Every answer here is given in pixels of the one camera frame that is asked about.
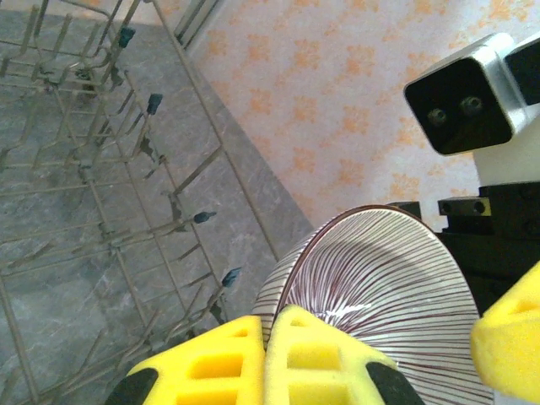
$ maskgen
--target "orange patterned wall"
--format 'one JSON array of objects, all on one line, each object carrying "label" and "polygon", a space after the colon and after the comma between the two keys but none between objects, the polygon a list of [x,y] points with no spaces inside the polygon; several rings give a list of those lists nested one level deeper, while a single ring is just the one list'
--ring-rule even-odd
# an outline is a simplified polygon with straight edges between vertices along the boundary
[{"label": "orange patterned wall", "polygon": [[225,0],[193,57],[313,224],[352,206],[477,192],[402,97],[432,63],[492,32],[540,27],[540,0]]}]

